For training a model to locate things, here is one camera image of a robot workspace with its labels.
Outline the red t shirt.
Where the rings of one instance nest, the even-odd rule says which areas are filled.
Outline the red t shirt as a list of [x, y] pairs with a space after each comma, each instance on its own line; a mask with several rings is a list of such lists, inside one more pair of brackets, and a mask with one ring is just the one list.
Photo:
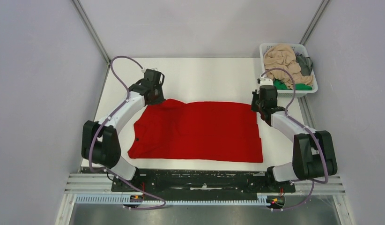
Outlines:
[[132, 159], [199, 159], [262, 163], [257, 115], [234, 102], [149, 105], [134, 123]]

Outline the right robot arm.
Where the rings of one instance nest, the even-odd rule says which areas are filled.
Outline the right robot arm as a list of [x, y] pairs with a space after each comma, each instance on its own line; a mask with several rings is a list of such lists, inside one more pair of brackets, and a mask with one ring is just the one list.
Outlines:
[[331, 134], [305, 126], [292, 117], [286, 108], [278, 105], [278, 92], [272, 85], [262, 85], [252, 95], [251, 110], [293, 143], [292, 160], [269, 167], [265, 187], [277, 191], [283, 182], [300, 180], [326, 184], [338, 170]]

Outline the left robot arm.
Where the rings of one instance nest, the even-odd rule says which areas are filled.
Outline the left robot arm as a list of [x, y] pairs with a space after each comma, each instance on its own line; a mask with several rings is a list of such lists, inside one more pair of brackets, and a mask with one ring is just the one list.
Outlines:
[[137, 167], [121, 156], [118, 135], [128, 121], [148, 105], [165, 101], [162, 72], [144, 71], [144, 77], [132, 84], [121, 102], [98, 121], [88, 120], [83, 125], [81, 156], [89, 163], [102, 165], [105, 169], [123, 178], [123, 185], [130, 191], [141, 186], [141, 178], [135, 175]]

